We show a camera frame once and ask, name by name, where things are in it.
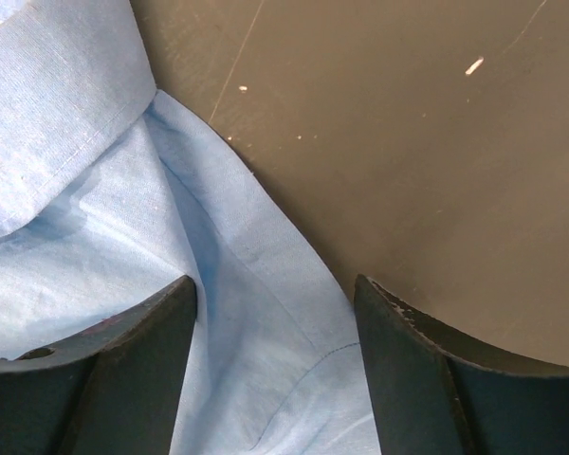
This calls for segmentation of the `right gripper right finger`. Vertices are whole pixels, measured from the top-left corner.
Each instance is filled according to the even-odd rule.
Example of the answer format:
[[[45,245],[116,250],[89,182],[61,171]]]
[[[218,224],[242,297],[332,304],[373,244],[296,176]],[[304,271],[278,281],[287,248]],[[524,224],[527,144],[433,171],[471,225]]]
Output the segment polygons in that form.
[[[354,310],[384,454],[569,454],[569,367],[518,355],[360,275]]]

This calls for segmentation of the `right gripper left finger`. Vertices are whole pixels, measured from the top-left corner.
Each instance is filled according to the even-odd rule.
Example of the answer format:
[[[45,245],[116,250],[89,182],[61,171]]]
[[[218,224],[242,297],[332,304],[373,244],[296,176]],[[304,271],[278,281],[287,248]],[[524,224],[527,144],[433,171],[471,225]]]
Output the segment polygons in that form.
[[[140,304],[0,358],[0,454],[167,454],[195,323],[182,277]]]

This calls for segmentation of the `light blue shirt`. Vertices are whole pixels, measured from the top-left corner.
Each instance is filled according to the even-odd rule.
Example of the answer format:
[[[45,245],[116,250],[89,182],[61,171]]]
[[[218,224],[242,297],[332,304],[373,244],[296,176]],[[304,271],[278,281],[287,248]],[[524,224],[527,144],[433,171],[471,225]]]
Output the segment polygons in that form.
[[[173,454],[376,454],[349,301],[230,146],[157,89],[126,1],[0,1],[0,356],[187,276]]]

